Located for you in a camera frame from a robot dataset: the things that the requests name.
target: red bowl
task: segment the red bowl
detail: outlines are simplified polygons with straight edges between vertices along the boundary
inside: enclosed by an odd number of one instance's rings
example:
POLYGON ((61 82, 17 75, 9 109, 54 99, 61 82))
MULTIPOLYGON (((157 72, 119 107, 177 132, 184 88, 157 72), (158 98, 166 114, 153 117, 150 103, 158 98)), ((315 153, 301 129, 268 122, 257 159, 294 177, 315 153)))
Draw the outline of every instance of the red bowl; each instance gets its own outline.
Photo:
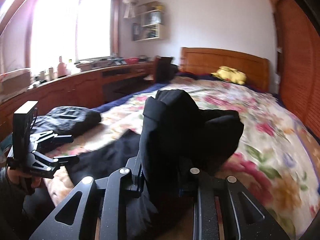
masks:
POLYGON ((133 58, 127 58, 124 60, 128 65, 137 64, 139 61, 139 58, 133 57, 133 58))

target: window frame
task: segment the window frame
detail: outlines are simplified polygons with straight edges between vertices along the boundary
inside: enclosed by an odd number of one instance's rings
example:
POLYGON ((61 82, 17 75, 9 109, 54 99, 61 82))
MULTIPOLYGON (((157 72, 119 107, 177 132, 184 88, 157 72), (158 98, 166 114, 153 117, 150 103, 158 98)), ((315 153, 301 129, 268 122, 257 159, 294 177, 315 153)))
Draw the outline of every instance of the window frame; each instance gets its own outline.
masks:
MULTIPOLYGON (((26 32, 26 48, 25 48, 25 63, 26 67, 30 68, 30 59, 31 59, 31 35, 32 35, 32 25, 34 18, 34 9, 38 0, 32 4, 32 12, 29 17, 29 21, 27 23, 27 32, 26 32)), ((120 9, 120 0, 111 0, 111 8, 110 8, 110 53, 119 54, 119 9, 120 9)))

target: bed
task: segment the bed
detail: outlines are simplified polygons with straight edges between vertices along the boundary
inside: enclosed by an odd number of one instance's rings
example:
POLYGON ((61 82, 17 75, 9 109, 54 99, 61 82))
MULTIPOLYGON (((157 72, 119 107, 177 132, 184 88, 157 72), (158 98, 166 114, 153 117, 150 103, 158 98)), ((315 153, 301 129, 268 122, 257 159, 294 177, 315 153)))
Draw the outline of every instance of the bed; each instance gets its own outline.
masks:
MULTIPOLYGON (((176 76, 170 84, 156 89, 183 89, 200 109, 233 109, 244 123, 238 149, 216 176, 237 177, 290 238, 298 239, 319 209, 320 146, 275 97, 258 92, 268 90, 268 61, 229 50, 182 48, 180 70, 189 74, 176 76), (202 75, 221 65, 246 73, 249 86, 212 81, 202 75)), ((145 100, 155 95, 156 90, 149 90, 129 96, 122 104, 101 113, 102 121, 95 128, 48 155, 85 154, 120 138, 127 129, 141 133, 145 100)), ((45 183, 55 205, 74 187, 63 167, 45 183)), ((191 222, 190 216, 185 217, 175 230, 183 231, 191 222)))

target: blue bed sheet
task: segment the blue bed sheet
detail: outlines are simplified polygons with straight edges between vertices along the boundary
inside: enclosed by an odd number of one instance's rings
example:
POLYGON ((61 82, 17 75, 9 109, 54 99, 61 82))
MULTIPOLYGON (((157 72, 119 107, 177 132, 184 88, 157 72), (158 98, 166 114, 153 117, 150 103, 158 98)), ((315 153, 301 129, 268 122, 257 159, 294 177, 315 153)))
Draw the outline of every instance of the blue bed sheet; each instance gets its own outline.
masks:
POLYGON ((96 111, 98 111, 100 113, 109 111, 111 108, 113 108, 115 106, 123 105, 126 101, 128 101, 130 98, 132 98, 135 95, 153 92, 153 91, 156 91, 156 90, 158 90, 160 88, 163 88, 163 87, 165 87, 167 85, 169 85, 169 83, 156 83, 156 84, 152 85, 151 87, 149 87, 149 88, 147 88, 145 90, 133 93, 131 95, 127 95, 127 96, 125 96, 123 98, 120 98, 118 100, 112 101, 110 103, 106 103, 106 104, 104 104, 102 106, 98 106, 96 108, 93 108, 93 110, 96 110, 96 111))

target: bottle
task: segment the bottle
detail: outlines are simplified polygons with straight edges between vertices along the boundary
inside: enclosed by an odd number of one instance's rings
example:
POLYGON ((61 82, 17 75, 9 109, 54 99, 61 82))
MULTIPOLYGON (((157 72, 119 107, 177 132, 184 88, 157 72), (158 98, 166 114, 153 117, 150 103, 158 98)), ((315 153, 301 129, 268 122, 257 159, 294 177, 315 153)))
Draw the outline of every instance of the bottle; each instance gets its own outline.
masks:
POLYGON ((67 66, 62 62, 62 56, 59 57, 57 72, 58 72, 58 78, 64 77, 67 75, 67 66))
POLYGON ((49 79, 50 81, 54 80, 53 67, 49 68, 49 79))
POLYGON ((67 63, 67 75, 71 75, 72 74, 72 68, 73 68, 73 63, 72 63, 72 59, 69 59, 69 62, 67 63))
POLYGON ((39 77, 40 77, 40 81, 45 80, 44 71, 40 71, 39 77))

